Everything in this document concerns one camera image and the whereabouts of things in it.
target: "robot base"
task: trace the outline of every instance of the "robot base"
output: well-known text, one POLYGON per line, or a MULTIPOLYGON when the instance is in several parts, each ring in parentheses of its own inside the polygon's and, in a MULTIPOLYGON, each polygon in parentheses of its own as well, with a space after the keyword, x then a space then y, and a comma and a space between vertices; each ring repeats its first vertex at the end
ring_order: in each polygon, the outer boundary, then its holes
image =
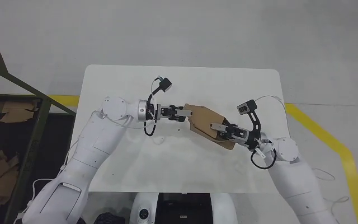
POLYGON ((138 193, 129 223, 237 224, 238 221, 229 194, 138 193))

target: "black bracket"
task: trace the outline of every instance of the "black bracket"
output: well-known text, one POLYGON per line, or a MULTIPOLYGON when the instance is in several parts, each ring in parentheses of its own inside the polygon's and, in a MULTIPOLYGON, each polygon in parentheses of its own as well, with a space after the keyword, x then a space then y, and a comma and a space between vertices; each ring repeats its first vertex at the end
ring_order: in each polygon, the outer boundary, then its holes
POLYGON ((255 113, 256 109, 257 105, 254 100, 249 100, 237 106, 237 110, 239 111, 240 115, 248 114, 253 125, 252 131, 249 132, 249 136, 246 142, 249 150, 254 150, 258 146, 261 138, 261 123, 255 113))

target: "green metal frame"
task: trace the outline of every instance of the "green metal frame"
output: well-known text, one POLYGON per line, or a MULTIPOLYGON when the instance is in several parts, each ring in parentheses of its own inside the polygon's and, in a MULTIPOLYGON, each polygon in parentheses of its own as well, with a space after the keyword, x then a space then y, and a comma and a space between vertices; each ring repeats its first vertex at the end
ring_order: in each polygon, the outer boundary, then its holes
POLYGON ((33 88, 32 86, 28 85, 22 80, 19 80, 15 76, 9 74, 5 62, 2 58, 2 55, 0 53, 0 76, 4 77, 5 79, 13 82, 14 84, 24 88, 25 90, 28 90, 32 95, 2 95, 2 96, 8 96, 8 97, 14 97, 14 98, 33 98, 33 99, 40 99, 40 108, 37 112, 37 118, 35 122, 35 126, 32 130, 32 135, 29 144, 27 145, 27 150, 25 157, 23 158, 23 162, 20 168, 20 174, 17 179, 15 188, 12 192, 11 199, 9 202, 8 210, 5 216, 4 223, 5 224, 12 224, 14 220, 17 217, 17 213, 20 210, 21 203, 23 201, 23 198, 25 196, 25 190, 27 182, 29 181, 30 175, 32 173, 32 168, 34 166, 37 151, 39 149, 39 144, 41 141, 41 137, 45 128, 47 117, 50 113, 50 107, 51 105, 54 105, 68 114, 72 116, 76 116, 76 113, 72 110, 68 109, 64 105, 60 104, 59 102, 51 99, 50 97, 46 96, 39 90, 33 88))

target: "black panel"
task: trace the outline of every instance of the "black panel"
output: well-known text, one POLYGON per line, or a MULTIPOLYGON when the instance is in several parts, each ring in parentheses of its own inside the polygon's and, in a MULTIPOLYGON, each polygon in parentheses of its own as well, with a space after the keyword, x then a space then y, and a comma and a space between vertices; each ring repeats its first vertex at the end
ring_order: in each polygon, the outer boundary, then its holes
POLYGON ((159 193, 156 224, 213 224, 208 193, 159 193))

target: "cardboard piece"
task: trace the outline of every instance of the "cardboard piece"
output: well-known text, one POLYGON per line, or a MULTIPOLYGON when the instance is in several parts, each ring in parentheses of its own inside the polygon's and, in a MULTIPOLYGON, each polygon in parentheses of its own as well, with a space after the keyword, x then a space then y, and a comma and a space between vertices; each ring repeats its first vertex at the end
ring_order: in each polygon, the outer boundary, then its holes
POLYGON ((0 178, 0 205, 5 204, 15 187, 18 171, 9 171, 0 178))
POLYGON ((34 116, 34 109, 36 109, 36 102, 6 101, 1 111, 1 113, 5 114, 5 116, 0 119, 0 122, 25 122, 34 116))
POLYGON ((9 165, 5 160, 0 160, 0 176, 10 169, 9 165))
POLYGON ((35 107, 34 103, 31 102, 15 102, 15 101, 6 101, 4 103, 3 109, 26 109, 33 110, 35 107))
POLYGON ((234 148, 234 142, 221 139, 218 137, 218 132, 210 128, 211 123, 222 124, 226 121, 225 117, 204 106, 185 104, 184 109, 192 111, 192 116, 188 118, 191 131, 228 150, 232 150, 234 148))
POLYGON ((6 160, 7 161, 7 156, 4 154, 4 152, 2 150, 0 150, 0 160, 6 160))
POLYGON ((5 204, 11 197, 18 175, 17 164, 17 156, 14 156, 7 162, 4 159, 0 160, 0 205, 5 204))
POLYGON ((14 156, 12 159, 10 159, 8 162, 7 162, 7 165, 9 166, 9 169, 10 168, 13 168, 14 166, 16 166, 18 164, 18 157, 17 156, 14 156))

